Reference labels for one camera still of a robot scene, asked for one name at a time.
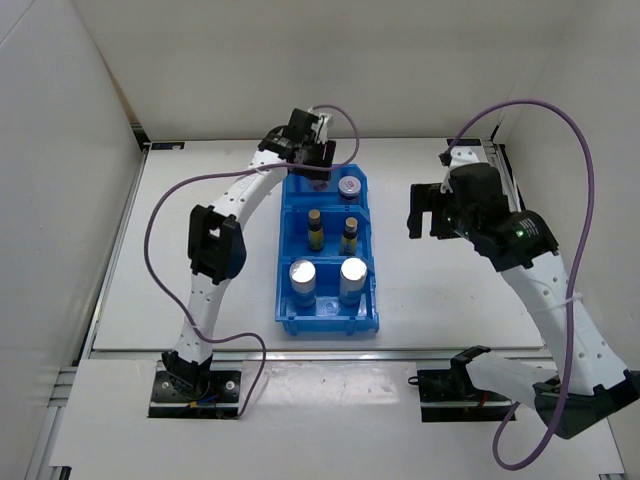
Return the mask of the white-lid spice jar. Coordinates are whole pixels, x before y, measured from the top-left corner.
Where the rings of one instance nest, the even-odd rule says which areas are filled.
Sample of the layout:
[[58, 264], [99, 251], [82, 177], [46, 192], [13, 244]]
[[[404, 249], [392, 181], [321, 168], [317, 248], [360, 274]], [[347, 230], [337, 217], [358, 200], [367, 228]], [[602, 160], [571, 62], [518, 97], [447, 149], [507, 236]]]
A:
[[310, 188], [313, 192], [324, 192], [329, 186], [330, 183], [328, 181], [312, 180], [310, 182]]
[[362, 193], [362, 183], [356, 176], [346, 175], [338, 182], [339, 201], [342, 204], [359, 204]]

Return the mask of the small yellow-label bottle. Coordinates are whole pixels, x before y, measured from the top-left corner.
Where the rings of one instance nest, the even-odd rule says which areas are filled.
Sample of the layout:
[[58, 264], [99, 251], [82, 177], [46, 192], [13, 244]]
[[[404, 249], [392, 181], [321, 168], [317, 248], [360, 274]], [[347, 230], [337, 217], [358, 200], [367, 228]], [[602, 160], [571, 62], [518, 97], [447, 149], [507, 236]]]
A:
[[339, 253], [343, 256], [352, 256], [357, 251], [358, 220], [348, 217], [345, 220], [341, 236]]
[[324, 248], [324, 231], [321, 212], [312, 209], [308, 213], [308, 246], [311, 251], [321, 251]]

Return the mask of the silver-lid shaker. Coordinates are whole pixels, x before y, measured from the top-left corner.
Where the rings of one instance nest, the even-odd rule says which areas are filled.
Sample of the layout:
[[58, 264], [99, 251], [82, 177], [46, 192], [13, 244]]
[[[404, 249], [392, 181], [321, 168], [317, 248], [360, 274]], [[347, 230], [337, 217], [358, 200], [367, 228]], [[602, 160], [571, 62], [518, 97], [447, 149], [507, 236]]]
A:
[[367, 264], [360, 258], [350, 257], [340, 267], [339, 299], [345, 305], [360, 302], [368, 275]]
[[296, 260], [289, 268], [289, 280], [294, 302], [302, 307], [311, 307], [316, 298], [316, 269], [306, 259]]

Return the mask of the blue three-compartment plastic bin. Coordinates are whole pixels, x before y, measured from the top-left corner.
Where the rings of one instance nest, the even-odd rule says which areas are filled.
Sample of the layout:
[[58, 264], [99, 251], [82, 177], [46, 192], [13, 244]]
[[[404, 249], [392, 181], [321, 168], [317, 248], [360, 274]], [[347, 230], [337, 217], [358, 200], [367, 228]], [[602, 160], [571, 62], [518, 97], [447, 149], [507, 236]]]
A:
[[[359, 204], [339, 201], [338, 182], [346, 175], [356, 176], [362, 183]], [[368, 205], [368, 184], [365, 173], [355, 164], [348, 165], [331, 176], [329, 188], [313, 192], [306, 178], [290, 175], [282, 185], [280, 236], [277, 263], [275, 321], [291, 335], [300, 333], [342, 333], [379, 330], [376, 308], [376, 276], [372, 248], [372, 225]], [[324, 248], [311, 251], [308, 246], [308, 213], [321, 212]], [[340, 267], [347, 256], [339, 253], [345, 220], [358, 220], [355, 256], [368, 267], [368, 275], [360, 302], [345, 305], [339, 299]], [[296, 261], [311, 261], [316, 269], [316, 298], [311, 307], [302, 308], [292, 298], [289, 268]]]

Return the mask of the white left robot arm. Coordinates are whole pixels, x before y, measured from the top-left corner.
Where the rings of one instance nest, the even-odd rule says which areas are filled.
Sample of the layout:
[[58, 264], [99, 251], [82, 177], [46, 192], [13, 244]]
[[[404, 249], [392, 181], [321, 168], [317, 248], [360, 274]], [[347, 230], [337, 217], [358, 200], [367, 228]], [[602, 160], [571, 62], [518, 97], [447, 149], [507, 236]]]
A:
[[162, 355], [174, 388], [188, 400], [210, 389], [210, 342], [222, 298], [247, 259], [243, 230], [265, 197], [290, 173], [314, 181], [330, 177], [336, 143], [328, 138], [332, 116], [295, 109], [288, 123], [259, 143], [247, 171], [209, 206], [189, 218], [187, 256], [191, 293], [175, 347]]

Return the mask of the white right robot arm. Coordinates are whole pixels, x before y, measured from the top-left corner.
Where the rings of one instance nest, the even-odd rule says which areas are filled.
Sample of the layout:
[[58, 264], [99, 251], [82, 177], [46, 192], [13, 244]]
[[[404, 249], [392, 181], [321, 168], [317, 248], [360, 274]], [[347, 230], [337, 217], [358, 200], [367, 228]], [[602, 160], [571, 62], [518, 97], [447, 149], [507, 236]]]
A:
[[472, 401], [492, 392], [534, 409], [563, 439], [637, 401], [638, 373], [612, 351], [569, 288], [558, 243], [543, 218], [511, 210], [499, 171], [472, 150], [455, 147], [444, 163], [442, 182], [410, 189], [410, 238], [421, 237], [429, 213], [431, 236], [469, 241], [519, 297], [556, 367], [535, 368], [488, 347], [469, 347], [447, 370], [423, 380], [425, 401]]

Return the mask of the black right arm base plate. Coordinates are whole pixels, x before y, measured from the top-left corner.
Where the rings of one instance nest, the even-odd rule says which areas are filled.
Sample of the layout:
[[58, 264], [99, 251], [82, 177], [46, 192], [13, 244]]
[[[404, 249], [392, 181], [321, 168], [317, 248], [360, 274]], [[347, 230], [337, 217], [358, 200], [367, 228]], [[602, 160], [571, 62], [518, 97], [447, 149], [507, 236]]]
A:
[[448, 370], [418, 370], [407, 383], [418, 389], [423, 423], [501, 422], [512, 406], [502, 395], [462, 386]]

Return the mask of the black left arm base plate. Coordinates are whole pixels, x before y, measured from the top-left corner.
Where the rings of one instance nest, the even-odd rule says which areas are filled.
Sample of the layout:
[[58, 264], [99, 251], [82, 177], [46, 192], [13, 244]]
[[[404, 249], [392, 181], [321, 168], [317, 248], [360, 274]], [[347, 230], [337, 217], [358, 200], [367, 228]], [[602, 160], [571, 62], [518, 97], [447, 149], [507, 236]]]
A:
[[242, 371], [214, 367], [196, 389], [180, 386], [163, 366], [156, 368], [148, 418], [155, 419], [235, 419], [240, 407]]

